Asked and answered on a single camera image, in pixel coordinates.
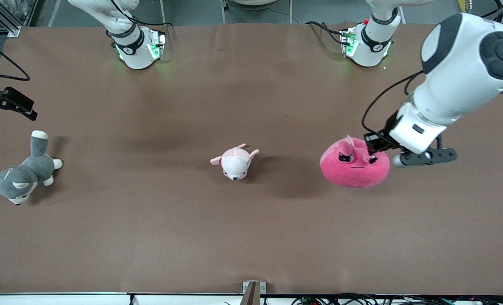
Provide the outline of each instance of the plush dog ear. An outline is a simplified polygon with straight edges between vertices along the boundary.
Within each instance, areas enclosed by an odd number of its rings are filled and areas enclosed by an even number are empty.
[[[213,158],[212,160],[210,160],[210,163],[212,165],[219,165],[219,164],[221,164],[221,156]]]
[[[253,159],[253,157],[255,157],[258,153],[259,153],[258,149],[252,151],[251,154],[250,154],[250,159]]]
[[[16,183],[16,182],[12,182],[12,184],[14,185],[14,187],[16,189],[25,189],[26,187],[29,186],[28,183]]]

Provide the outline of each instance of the brown paper sheet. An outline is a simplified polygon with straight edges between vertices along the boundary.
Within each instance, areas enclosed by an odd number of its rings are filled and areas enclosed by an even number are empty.
[[[65,165],[19,207],[0,196],[0,292],[266,280],[270,293],[503,294],[503,96],[445,132],[452,164],[393,168],[375,189],[319,169],[333,141],[362,135],[379,92],[420,69],[430,29],[401,25],[390,55],[361,68],[307,25],[176,27],[144,71],[102,28],[23,29],[5,52],[32,80],[0,89],[39,116],[1,113],[0,170],[28,156],[35,129]],[[385,95],[370,126],[403,97]],[[261,153],[233,182],[208,161],[243,142]]]

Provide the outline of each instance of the plush toy eye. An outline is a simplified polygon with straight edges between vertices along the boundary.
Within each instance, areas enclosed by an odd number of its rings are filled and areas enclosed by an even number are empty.
[[[340,160],[341,162],[351,162],[352,159],[353,159],[352,155],[346,156],[340,153],[340,156],[338,156],[338,160]]]

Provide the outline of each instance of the light pink stuffed animal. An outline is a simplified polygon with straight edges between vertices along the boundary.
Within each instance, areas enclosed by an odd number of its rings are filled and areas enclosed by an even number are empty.
[[[247,169],[250,167],[251,159],[259,153],[256,149],[251,154],[244,149],[245,143],[229,149],[224,152],[221,156],[213,158],[210,160],[212,165],[221,165],[223,168],[223,174],[231,180],[241,180],[246,178]]]

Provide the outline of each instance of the plush dog tail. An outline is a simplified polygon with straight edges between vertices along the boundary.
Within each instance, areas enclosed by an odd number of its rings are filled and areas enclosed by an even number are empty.
[[[31,133],[31,155],[42,156],[48,149],[48,134],[44,131],[35,130]]]

